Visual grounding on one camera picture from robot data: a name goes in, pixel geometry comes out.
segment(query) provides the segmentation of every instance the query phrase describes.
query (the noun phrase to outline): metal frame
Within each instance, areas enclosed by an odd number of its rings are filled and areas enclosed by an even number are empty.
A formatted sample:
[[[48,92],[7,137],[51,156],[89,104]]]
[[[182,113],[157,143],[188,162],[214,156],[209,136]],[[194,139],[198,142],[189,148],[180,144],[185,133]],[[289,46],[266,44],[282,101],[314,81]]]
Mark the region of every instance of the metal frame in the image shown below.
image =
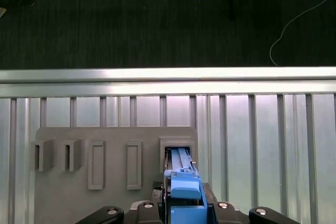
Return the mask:
[[[331,92],[336,68],[0,71],[0,98]]]
[[[334,223],[326,213],[332,212],[336,201],[328,198],[334,194],[324,186],[336,177],[332,172],[328,179],[319,176],[321,167],[332,171],[334,161],[335,93],[334,67],[0,71],[0,98],[13,98],[0,99],[0,140],[4,139],[0,184],[5,185],[0,186],[0,197],[8,198],[2,206],[10,206],[8,211],[0,209],[0,221],[12,224],[15,218],[17,223],[24,223],[23,219],[34,223],[34,178],[26,163],[30,141],[40,126],[190,125],[197,128],[201,146],[199,171],[222,200],[228,197],[232,179],[249,180],[251,172],[251,197],[240,201],[241,209],[250,208],[247,200],[251,206],[275,202],[265,194],[276,191],[265,182],[273,178],[273,183],[282,184],[273,209],[304,224],[325,219]],[[241,146],[250,154],[250,158],[244,153],[237,156],[246,162],[243,176],[228,169],[235,159],[227,155],[235,148],[242,150]],[[268,149],[279,153],[272,165],[281,167],[262,173],[269,162],[259,163],[260,158],[273,158]],[[287,165],[296,159],[298,166]],[[13,182],[15,194],[9,187]],[[230,198],[241,190],[231,187]]]

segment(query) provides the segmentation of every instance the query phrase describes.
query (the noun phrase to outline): rectangular slot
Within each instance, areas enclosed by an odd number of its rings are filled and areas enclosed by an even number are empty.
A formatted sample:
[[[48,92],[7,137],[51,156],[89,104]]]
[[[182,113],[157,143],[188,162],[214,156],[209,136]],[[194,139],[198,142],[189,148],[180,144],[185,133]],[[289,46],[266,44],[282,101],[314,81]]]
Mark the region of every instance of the rectangular slot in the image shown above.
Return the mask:
[[[89,144],[89,190],[102,190],[105,186],[105,141]]]
[[[165,150],[167,148],[188,148],[193,161],[198,162],[198,150],[191,136],[160,136],[160,173],[163,173]]]
[[[81,167],[81,139],[66,140],[61,145],[61,168],[63,171],[74,172]]]
[[[65,146],[65,170],[70,168],[70,145]]]
[[[141,183],[141,141],[127,143],[127,190],[140,190]]]
[[[45,172],[54,166],[54,140],[32,142],[32,169]]]
[[[35,145],[35,170],[38,170],[40,167],[40,146]]]

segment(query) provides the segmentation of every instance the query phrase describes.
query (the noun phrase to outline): gray fixture plate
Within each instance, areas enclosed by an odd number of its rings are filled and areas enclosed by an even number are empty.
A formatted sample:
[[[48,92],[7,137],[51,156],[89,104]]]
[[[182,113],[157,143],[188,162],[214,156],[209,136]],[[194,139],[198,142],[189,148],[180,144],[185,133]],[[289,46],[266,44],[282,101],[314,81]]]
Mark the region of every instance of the gray fixture plate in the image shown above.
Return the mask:
[[[31,147],[35,224],[74,224],[103,206],[127,212],[162,181],[164,148],[187,146],[192,127],[43,127]]]

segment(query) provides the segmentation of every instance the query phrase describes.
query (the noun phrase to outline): white cable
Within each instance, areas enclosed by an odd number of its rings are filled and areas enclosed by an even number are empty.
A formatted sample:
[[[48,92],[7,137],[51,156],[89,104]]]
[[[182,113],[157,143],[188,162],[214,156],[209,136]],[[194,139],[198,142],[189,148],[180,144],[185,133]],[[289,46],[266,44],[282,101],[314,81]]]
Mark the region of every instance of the white cable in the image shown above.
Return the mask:
[[[293,18],[290,22],[287,23],[287,25],[286,25],[286,26],[284,27],[284,29],[282,30],[280,37],[273,43],[273,45],[272,45],[271,48],[269,49],[269,58],[270,58],[270,60],[273,62],[273,64],[274,64],[275,66],[278,67],[279,65],[277,65],[277,64],[275,63],[275,61],[273,60],[273,57],[272,57],[272,50],[273,50],[273,47],[274,47],[277,43],[279,43],[279,41],[282,40],[282,37],[283,37],[284,32],[285,32],[285,30],[287,29],[287,27],[288,27],[294,20],[296,20],[297,18],[299,18],[299,17],[301,17],[302,15],[306,14],[307,12],[310,12],[311,10],[314,10],[314,9],[316,9],[317,7],[323,5],[326,1],[328,1],[328,0],[323,0],[320,4],[318,4],[318,5],[316,5],[316,6],[312,7],[312,8],[310,8],[310,9],[308,9],[308,10],[305,10],[303,13],[299,14],[298,16],[296,16],[296,17]]]

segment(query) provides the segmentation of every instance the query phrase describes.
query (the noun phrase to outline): black bracket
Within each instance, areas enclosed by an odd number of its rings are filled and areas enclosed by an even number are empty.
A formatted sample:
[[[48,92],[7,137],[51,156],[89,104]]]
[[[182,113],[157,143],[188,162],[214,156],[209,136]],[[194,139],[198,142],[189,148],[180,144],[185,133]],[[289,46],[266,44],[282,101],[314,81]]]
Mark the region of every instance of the black bracket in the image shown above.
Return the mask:
[[[252,208],[248,215],[235,210],[234,206],[227,202],[218,202],[213,205],[213,209],[213,223],[218,224],[299,224],[267,207]]]

